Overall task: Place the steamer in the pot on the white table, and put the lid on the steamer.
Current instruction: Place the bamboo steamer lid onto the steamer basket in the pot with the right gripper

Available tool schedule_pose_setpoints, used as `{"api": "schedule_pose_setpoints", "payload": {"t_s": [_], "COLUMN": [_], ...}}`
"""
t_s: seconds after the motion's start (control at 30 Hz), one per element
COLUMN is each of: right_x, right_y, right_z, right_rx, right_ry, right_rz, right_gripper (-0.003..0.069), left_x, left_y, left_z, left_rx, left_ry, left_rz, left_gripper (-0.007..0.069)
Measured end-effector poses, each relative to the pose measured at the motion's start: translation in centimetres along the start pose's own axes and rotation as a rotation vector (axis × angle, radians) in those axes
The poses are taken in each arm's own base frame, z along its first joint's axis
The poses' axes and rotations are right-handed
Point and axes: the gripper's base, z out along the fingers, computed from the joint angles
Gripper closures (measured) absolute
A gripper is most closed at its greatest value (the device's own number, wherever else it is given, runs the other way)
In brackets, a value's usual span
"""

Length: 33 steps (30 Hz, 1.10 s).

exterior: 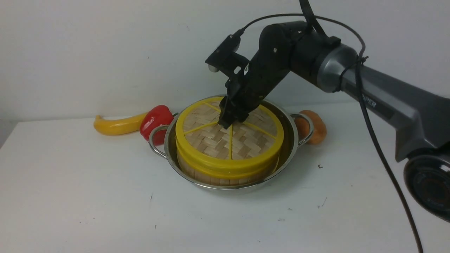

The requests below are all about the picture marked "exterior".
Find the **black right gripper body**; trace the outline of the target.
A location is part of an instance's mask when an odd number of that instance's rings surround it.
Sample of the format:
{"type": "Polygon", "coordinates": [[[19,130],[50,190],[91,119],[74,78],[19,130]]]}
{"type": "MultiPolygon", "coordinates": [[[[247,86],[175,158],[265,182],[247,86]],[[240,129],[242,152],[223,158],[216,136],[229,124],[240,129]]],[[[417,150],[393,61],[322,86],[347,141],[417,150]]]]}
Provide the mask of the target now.
{"type": "Polygon", "coordinates": [[[227,87],[226,116],[248,115],[286,77],[298,32],[299,21],[272,24],[262,30],[248,68],[227,87]]]}

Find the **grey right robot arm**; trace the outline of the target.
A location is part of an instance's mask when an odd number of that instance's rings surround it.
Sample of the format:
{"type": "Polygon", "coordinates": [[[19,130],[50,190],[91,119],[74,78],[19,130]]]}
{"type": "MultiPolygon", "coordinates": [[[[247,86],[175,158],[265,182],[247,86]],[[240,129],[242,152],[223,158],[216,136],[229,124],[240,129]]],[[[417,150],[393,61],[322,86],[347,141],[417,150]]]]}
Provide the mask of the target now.
{"type": "Polygon", "coordinates": [[[363,66],[353,48],[305,21],[265,27],[251,60],[236,52],[243,32],[227,36],[206,60],[210,71],[228,77],[220,125],[243,122],[290,72],[326,93],[362,98],[396,130],[395,158],[408,159],[404,181],[412,197],[449,221],[449,99],[363,66]]]}

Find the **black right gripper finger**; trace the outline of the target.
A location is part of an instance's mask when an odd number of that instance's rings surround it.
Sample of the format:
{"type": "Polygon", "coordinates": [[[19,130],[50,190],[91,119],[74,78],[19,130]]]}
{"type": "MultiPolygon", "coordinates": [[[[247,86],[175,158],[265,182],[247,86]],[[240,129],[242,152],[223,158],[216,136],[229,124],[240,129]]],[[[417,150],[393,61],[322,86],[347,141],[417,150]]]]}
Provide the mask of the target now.
{"type": "Polygon", "coordinates": [[[224,96],[219,103],[220,115],[218,124],[224,129],[230,128],[236,122],[243,123],[251,112],[246,107],[241,106],[237,102],[224,96]]]}

